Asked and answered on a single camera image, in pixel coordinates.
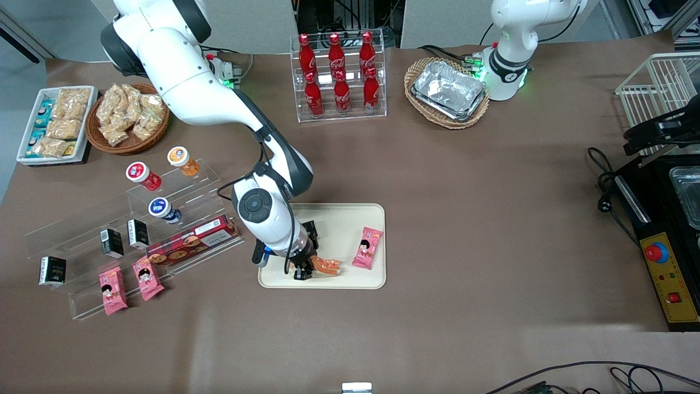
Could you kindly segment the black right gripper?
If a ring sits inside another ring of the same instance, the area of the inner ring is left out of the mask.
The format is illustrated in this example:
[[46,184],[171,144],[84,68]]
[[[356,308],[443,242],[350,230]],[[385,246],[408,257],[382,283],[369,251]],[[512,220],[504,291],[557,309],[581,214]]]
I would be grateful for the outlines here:
[[318,256],[313,256],[317,254],[317,247],[317,230],[300,229],[298,231],[289,254],[289,264],[295,265],[294,280],[312,279],[313,270],[323,271],[324,260]]

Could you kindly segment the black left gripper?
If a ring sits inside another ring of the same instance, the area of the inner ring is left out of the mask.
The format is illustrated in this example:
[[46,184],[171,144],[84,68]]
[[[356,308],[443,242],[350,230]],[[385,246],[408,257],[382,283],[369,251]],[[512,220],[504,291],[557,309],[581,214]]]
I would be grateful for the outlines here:
[[627,141],[623,151],[628,157],[655,147],[658,141],[662,144],[698,144],[698,107],[687,106],[677,114],[669,113],[669,117],[656,122],[655,126],[632,127],[623,133],[623,138]]

